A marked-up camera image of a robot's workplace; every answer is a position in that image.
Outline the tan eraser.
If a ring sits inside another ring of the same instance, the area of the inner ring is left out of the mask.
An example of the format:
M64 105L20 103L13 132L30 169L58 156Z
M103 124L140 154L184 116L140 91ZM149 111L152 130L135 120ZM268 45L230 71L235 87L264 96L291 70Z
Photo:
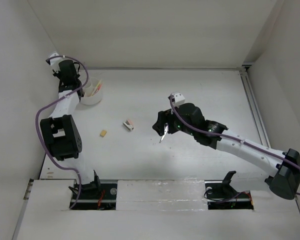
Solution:
M101 137L104 137L106 134L107 134L107 131L106 130L102 130L99 135Z

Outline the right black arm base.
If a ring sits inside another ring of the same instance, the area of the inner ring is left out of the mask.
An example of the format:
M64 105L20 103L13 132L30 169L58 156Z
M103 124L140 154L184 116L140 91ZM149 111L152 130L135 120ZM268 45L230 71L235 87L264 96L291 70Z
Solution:
M205 180L203 197L208 210L254 210L250 191L237 191L231 186L236 171L229 171L222 180Z

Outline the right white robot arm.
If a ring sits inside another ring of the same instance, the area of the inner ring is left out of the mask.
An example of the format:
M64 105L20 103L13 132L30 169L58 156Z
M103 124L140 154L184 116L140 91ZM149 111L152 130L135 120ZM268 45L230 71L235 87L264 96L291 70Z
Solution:
M265 176L240 177L236 170L230 170L207 187L205 196L211 201L229 201L250 190L268 190L286 200L299 195L300 154L296 150L275 150L238 136L226 125L205 119L193 103L159 111L152 129L161 138L183 132L205 147L236 156L265 172Z

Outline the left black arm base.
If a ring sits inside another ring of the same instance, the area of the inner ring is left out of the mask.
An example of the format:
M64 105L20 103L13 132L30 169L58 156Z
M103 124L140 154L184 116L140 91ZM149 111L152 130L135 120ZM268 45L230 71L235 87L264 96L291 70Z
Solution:
M117 204L118 182L115 180L102 180L100 190L81 190L78 201L78 185L70 187L72 196L69 203L71 210L81 211L114 211Z

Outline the black handled scissors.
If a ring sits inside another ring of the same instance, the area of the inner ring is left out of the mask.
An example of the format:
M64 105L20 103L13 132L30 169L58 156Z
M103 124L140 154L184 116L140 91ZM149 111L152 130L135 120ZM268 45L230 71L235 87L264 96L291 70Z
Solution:
M169 130L169 125L168 125L168 123L165 123L164 129L163 129L163 135L160 137L160 141L159 141L160 143L164 140L165 136L168 133L168 130Z

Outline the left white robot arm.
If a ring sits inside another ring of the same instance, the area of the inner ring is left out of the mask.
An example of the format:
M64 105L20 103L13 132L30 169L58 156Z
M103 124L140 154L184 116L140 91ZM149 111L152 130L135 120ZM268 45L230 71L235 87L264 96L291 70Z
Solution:
M54 110L49 117L36 120L39 139L46 155L59 169L76 173L77 183L70 187L72 192L97 198L102 191L100 179L84 161L82 138L72 116L84 95L79 74L81 64L59 55L51 56L47 63L59 80L58 99L50 104Z

